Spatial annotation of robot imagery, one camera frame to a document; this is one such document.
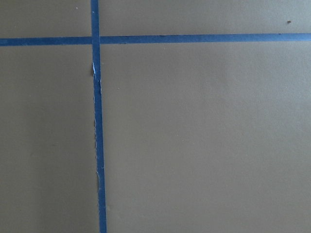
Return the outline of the brown paper table cover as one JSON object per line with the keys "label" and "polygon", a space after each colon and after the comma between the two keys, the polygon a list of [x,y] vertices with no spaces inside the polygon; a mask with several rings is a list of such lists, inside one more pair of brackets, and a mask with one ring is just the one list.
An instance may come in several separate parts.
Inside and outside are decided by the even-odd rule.
{"label": "brown paper table cover", "polygon": [[[311,33],[308,0],[98,0],[100,36]],[[91,36],[3,0],[0,39]],[[100,44],[106,233],[308,233],[311,41]],[[91,45],[0,46],[0,230],[100,233]]]}

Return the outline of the vertical blue tape strip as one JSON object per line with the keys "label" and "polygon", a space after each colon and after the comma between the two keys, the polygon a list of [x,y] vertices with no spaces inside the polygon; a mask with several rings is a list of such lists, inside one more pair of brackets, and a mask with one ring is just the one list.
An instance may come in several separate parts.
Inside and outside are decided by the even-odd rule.
{"label": "vertical blue tape strip", "polygon": [[101,56],[100,56],[100,27],[99,2],[91,1],[91,29],[92,29],[92,57],[93,57],[93,86],[94,86],[94,121],[95,142],[98,177],[98,210],[99,232],[107,232],[105,180],[104,180],[104,138],[102,113],[102,87],[101,87]]}

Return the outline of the horizontal blue tape strip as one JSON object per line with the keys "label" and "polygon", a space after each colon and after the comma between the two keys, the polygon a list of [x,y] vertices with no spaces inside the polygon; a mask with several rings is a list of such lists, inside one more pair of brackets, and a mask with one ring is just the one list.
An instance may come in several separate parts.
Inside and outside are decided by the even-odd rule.
{"label": "horizontal blue tape strip", "polygon": [[78,37],[2,38],[0,45],[48,46],[91,44],[156,44],[156,43],[213,43],[213,42],[274,42],[310,41],[310,33],[247,33],[247,34],[185,34],[185,35],[123,35]]}

